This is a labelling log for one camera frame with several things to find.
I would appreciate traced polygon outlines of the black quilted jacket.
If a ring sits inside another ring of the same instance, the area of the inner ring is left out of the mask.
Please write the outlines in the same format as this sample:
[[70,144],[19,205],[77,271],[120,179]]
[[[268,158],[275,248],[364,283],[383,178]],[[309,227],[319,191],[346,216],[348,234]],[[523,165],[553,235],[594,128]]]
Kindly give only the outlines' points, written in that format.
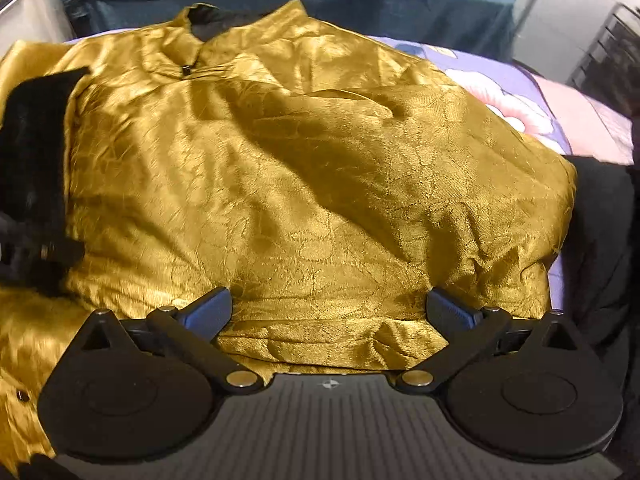
[[624,401],[610,445],[639,463],[639,168],[570,156],[575,205],[561,257],[563,309],[597,353]]

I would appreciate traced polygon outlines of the gold satin jacket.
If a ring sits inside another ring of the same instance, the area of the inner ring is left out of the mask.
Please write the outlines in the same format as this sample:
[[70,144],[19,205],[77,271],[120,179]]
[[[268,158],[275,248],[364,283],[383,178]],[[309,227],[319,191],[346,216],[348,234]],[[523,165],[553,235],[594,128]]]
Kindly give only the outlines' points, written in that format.
[[426,293],[538,318],[576,171],[430,62],[296,1],[1,62],[1,209],[58,208],[62,295],[1,289],[1,463],[50,443],[36,396],[94,309],[142,318],[224,286],[219,347],[258,373],[418,364]]

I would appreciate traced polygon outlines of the white machine with screen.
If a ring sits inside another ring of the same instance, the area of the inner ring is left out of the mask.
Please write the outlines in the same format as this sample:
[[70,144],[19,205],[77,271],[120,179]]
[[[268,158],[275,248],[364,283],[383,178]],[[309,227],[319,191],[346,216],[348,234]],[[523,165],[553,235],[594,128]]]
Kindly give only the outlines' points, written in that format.
[[0,52],[17,40],[63,42],[73,37],[61,0],[14,0],[1,11]]

